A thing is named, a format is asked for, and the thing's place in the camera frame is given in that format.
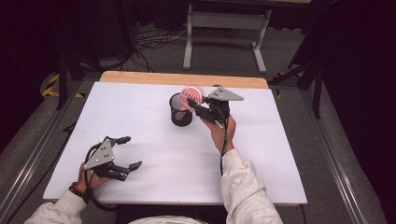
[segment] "black mesh cup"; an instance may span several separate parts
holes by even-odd
[[[171,106],[171,120],[179,127],[184,127],[192,122],[192,113],[188,109],[182,109],[183,104],[178,100],[180,93],[174,94],[169,100]]]

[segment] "white long-sleeve shirt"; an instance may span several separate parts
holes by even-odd
[[[265,192],[264,184],[257,178],[251,161],[243,161],[236,149],[222,158],[223,176],[221,194],[228,212],[227,223],[282,223],[278,212]],[[44,203],[26,220],[25,224],[82,223],[80,212],[84,201],[67,190],[56,203]],[[204,223],[189,217],[148,217],[131,224],[154,223]]]

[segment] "pink coil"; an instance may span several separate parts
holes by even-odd
[[[204,92],[200,87],[188,86],[184,88],[183,91],[181,91],[180,93],[180,97],[178,98],[178,100],[183,104],[180,110],[188,109],[190,110],[190,112],[194,112],[194,109],[189,106],[187,100],[191,99],[195,101],[198,105],[200,105],[204,100],[203,95]]]

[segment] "white paper sheet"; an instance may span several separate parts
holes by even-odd
[[[186,127],[171,121],[169,98],[184,86],[96,82],[64,153],[46,188],[44,199],[59,199],[77,181],[79,165],[105,136],[131,136],[115,145],[115,164],[141,167],[124,181],[102,186],[103,203],[222,203],[219,153],[198,117]],[[205,92],[215,88],[205,87]],[[230,102],[237,122],[234,145],[255,164],[259,179],[274,203],[307,203],[290,145],[270,90],[227,88],[244,97]]]

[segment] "wooden table edge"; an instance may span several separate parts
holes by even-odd
[[[185,86],[213,86],[215,84],[219,84],[224,88],[269,89],[267,81],[262,77],[227,77],[192,74],[106,71],[102,74],[100,81]]]

